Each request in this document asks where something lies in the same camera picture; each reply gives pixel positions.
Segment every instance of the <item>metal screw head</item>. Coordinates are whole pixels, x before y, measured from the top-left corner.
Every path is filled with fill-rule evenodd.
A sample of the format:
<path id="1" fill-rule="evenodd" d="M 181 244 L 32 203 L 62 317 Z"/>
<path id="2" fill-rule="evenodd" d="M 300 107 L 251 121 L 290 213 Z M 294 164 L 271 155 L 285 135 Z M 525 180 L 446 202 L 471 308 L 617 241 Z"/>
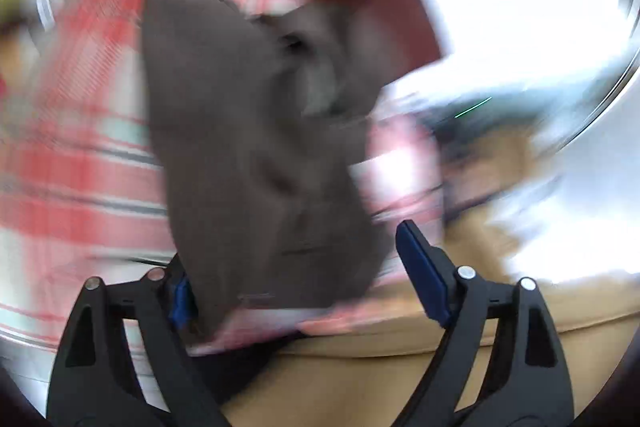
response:
<path id="1" fill-rule="evenodd" d="M 89 279 L 84 281 L 84 287 L 88 290 L 95 290 L 98 286 L 100 286 L 99 277 L 89 277 Z"/>
<path id="2" fill-rule="evenodd" d="M 458 268 L 458 275 L 460 275 L 462 279 L 473 279 L 476 276 L 476 270 L 470 266 L 461 266 Z"/>
<path id="3" fill-rule="evenodd" d="M 536 289 L 536 282 L 533 279 L 529 279 L 529 277 L 525 277 L 520 281 L 520 286 L 526 290 L 532 291 Z"/>
<path id="4" fill-rule="evenodd" d="M 152 281 L 161 281 L 164 279 L 164 269 L 161 267 L 152 268 L 148 272 L 146 272 L 146 276 L 149 277 Z"/>

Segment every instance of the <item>red plaid fabric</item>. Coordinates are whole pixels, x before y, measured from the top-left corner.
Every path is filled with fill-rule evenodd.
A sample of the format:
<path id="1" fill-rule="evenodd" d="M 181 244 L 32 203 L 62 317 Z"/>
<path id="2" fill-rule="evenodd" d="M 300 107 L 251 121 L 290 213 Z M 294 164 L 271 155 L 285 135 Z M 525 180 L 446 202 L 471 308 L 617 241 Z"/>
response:
<path id="1" fill-rule="evenodd" d="M 302 3 L 235 1 L 252 14 L 285 12 Z M 133 259 L 169 261 L 175 253 L 162 172 L 146 137 L 138 53 L 141 2 L 69 1 L 57 16 L 38 70 L 4 104 L 0 332 L 57 344 L 87 277 L 100 275 L 106 283 L 138 279 L 149 267 Z M 383 142 L 373 145 L 374 155 L 406 148 L 408 142 L 418 144 L 422 153 L 434 152 L 429 136 L 416 141 L 405 129 L 396 133 L 400 138 L 394 146 L 385 133 Z M 401 193 L 406 196 L 411 192 Z M 388 191 L 382 200 L 373 197 L 372 211 L 385 198 Z M 439 199 L 420 200 L 414 210 L 437 221 Z M 397 257 L 390 263 L 385 277 L 406 276 Z M 212 349 L 255 342 L 269 336 L 260 333 L 263 327 L 275 334 L 305 318 L 291 322 L 290 314 L 258 317 L 243 311 L 230 318 Z M 135 329 L 129 333 L 139 345 Z"/>

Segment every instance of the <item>gray cloth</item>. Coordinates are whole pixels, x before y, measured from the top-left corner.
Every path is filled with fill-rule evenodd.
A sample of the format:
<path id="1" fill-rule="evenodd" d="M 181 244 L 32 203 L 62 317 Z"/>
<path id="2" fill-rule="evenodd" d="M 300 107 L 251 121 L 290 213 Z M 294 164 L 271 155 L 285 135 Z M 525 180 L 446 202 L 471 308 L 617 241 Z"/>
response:
<path id="1" fill-rule="evenodd" d="M 229 0 L 145 0 L 151 144 L 209 336 L 232 309 L 363 295 L 390 250 L 348 173 L 394 53 L 365 18 L 311 3 L 246 19 Z"/>

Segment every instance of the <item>red and white striped cloth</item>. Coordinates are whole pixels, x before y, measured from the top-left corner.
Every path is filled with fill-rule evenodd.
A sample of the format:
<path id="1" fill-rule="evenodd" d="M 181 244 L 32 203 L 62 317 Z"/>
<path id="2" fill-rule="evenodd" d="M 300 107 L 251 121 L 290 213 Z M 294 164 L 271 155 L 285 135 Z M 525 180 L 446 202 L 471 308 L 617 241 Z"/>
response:
<path id="1" fill-rule="evenodd" d="M 303 0 L 235 0 L 281 13 Z M 3 107 L 0 331 L 56 344 L 87 277 L 133 280 L 175 253 L 162 171 L 146 136 L 142 0 L 72 0 L 30 81 Z M 423 152 L 433 154 L 425 137 Z M 439 220 L 434 196 L 427 220 Z M 393 273 L 402 276 L 397 267 Z M 227 331 L 218 348 L 255 341 Z"/>

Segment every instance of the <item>blue gripper pad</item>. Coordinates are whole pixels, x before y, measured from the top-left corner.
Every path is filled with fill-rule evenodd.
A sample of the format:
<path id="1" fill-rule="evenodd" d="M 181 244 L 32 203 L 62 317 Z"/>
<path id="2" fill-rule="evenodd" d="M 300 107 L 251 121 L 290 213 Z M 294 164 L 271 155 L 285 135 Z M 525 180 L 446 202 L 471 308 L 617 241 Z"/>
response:
<path id="1" fill-rule="evenodd" d="M 175 285 L 174 299 L 172 301 L 172 309 L 169 313 L 169 320 L 174 324 L 174 327 L 179 330 L 185 327 L 191 319 L 198 316 L 198 308 L 195 304 L 195 297 L 191 290 L 191 284 L 187 276 L 182 276 L 182 279 Z"/>
<path id="2" fill-rule="evenodd" d="M 446 328 L 456 291 L 454 264 L 444 251 L 428 243 L 410 219 L 396 229 L 396 249 L 427 316 Z"/>

